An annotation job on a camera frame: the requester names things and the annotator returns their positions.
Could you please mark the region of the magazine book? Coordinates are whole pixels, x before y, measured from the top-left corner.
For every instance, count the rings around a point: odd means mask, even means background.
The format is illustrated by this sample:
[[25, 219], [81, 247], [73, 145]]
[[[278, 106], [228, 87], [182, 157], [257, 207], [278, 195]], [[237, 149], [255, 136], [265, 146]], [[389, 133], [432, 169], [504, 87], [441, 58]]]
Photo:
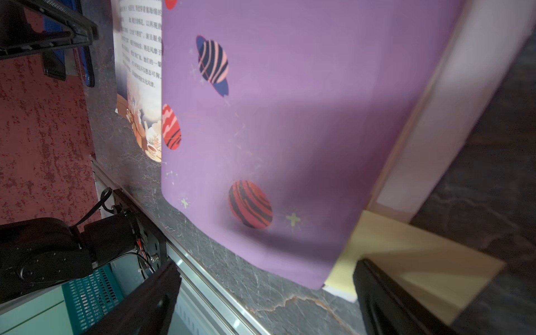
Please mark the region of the magazine book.
[[411, 212], [535, 26], [534, 1], [113, 1], [117, 110], [163, 197], [323, 287], [366, 206]]

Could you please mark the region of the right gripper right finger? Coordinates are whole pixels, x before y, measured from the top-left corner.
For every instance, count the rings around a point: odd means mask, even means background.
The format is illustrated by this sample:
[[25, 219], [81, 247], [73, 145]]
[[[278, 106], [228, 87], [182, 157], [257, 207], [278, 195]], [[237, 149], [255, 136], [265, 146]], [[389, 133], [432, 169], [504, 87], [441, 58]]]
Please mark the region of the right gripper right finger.
[[368, 258], [353, 273], [367, 334], [455, 334]]

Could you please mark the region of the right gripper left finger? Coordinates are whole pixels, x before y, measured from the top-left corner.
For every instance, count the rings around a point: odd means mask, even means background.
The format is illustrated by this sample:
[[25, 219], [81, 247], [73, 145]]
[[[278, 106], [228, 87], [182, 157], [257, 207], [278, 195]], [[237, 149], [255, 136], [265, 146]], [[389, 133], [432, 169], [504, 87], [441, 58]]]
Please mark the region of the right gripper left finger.
[[168, 261], [98, 321], [86, 334], [167, 334], [182, 277]]

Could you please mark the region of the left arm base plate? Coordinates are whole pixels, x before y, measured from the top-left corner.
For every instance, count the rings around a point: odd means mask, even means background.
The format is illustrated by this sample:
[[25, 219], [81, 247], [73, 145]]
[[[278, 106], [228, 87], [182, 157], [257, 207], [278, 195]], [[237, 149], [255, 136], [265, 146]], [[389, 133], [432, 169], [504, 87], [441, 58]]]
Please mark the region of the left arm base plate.
[[134, 214], [137, 221], [137, 226], [134, 228], [137, 236], [136, 249], [154, 270], [158, 270], [169, 259], [165, 235], [124, 191], [115, 189], [113, 196], [116, 205]]

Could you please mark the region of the yellow sticky note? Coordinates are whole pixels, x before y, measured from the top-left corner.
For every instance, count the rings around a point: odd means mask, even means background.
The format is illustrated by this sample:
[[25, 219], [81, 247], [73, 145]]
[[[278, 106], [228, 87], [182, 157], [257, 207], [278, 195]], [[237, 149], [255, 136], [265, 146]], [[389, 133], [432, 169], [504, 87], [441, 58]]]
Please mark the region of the yellow sticky note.
[[374, 262], [447, 325], [505, 267], [502, 260], [462, 244], [364, 211], [324, 289], [355, 302], [353, 272], [363, 258]]

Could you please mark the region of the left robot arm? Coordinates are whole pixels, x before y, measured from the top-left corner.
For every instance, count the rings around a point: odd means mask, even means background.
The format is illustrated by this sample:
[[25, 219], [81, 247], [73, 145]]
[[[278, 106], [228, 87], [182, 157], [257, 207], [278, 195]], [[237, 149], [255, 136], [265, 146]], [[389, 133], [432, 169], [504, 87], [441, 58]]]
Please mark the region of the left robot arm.
[[93, 149], [78, 78], [54, 80], [97, 26], [60, 1], [1, 3], [1, 301], [89, 276], [131, 251], [138, 220], [92, 188]]

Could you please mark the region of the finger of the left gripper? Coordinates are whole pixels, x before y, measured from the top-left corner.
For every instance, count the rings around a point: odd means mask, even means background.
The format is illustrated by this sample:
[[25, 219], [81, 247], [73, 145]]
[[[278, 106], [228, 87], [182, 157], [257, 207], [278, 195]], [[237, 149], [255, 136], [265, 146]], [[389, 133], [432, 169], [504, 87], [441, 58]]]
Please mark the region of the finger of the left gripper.
[[62, 1], [2, 1], [1, 59], [90, 46], [97, 25]]

